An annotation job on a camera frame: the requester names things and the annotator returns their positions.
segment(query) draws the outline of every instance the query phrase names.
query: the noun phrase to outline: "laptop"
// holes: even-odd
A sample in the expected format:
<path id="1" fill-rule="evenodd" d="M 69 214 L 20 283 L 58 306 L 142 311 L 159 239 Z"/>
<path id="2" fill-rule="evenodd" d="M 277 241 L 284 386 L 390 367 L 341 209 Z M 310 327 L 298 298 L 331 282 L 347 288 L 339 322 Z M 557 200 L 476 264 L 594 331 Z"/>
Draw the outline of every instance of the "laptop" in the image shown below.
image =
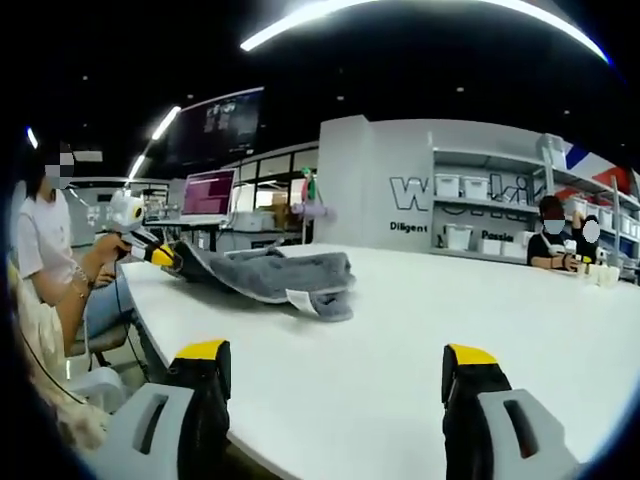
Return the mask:
<path id="1" fill-rule="evenodd" d="M 189 175 L 184 190 L 180 222 L 220 224 L 229 221 L 236 169 Z"/>

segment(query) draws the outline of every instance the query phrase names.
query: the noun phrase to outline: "towel label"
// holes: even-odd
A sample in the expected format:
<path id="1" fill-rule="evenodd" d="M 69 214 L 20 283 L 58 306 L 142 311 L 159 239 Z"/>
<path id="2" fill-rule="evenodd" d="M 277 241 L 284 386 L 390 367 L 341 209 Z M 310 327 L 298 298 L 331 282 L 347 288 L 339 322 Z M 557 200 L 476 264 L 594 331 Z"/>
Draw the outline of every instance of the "towel label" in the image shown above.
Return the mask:
<path id="1" fill-rule="evenodd" d="M 301 312 L 308 313 L 310 315 L 318 316 L 318 312 L 313 308 L 311 303 L 311 297 L 309 292 L 300 292 L 298 290 L 287 290 L 287 299 Z"/>

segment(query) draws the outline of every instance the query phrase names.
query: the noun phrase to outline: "gray towel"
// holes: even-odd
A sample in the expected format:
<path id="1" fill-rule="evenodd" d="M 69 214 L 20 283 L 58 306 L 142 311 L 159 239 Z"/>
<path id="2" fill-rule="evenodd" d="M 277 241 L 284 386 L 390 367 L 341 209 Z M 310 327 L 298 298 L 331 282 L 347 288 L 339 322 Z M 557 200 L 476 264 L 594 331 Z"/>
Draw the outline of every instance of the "gray towel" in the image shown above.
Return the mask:
<path id="1" fill-rule="evenodd" d="M 288 291 L 306 292 L 309 310 L 321 320 L 342 321 L 353 315 L 346 292 L 355 277 L 345 253 L 289 258 L 276 248 L 228 255 L 202 250 L 188 242 L 179 242 L 173 248 L 183 258 L 183 265 L 191 266 L 189 270 L 199 266 L 218 282 L 249 298 L 281 304 L 290 301 Z M 193 259 L 199 264 L 195 269 Z M 177 273 L 189 277 L 186 271 Z M 299 303 L 294 305 L 305 310 Z"/>

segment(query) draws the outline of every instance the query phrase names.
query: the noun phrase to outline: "monitor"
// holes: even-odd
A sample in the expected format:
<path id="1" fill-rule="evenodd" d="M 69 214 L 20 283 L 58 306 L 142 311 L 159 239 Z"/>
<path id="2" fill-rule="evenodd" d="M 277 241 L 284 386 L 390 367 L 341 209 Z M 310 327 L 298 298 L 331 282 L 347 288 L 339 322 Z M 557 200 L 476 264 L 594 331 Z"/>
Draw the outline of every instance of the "monitor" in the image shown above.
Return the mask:
<path id="1" fill-rule="evenodd" d="M 187 177 L 183 215 L 228 215 L 236 170 L 225 169 Z"/>
<path id="2" fill-rule="evenodd" d="M 198 166 L 253 153 L 263 88 L 182 109 L 168 132 L 167 167 Z"/>

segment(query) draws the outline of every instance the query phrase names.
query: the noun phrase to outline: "black ceiling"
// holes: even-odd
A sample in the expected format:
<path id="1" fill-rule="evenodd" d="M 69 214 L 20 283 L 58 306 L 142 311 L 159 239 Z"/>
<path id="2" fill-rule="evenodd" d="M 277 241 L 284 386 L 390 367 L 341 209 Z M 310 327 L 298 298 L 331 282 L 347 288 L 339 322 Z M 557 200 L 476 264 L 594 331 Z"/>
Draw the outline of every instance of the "black ceiling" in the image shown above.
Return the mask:
<path id="1" fill-rule="evenodd" d="M 5 96 L 18 104 L 20 128 L 103 150 L 104 162 L 80 165 L 80 176 L 125 175 L 152 123 L 171 105 L 262 85 L 258 151 L 315 140 L 322 120 L 363 113 L 557 133 L 640 170 L 637 42 L 621 27 L 626 13 L 614 2 L 556 0 L 614 67 L 538 21 L 469 3 L 354 7 L 242 51 L 244 39 L 281 16 L 283 3 L 218 0 L 197 10 L 170 4 L 135 11 L 132 5 L 31 22 L 20 43 L 16 37 L 20 51 L 10 57 L 16 85 Z M 30 56 L 25 44 L 34 45 Z M 23 130 L 16 132 L 24 143 Z"/>

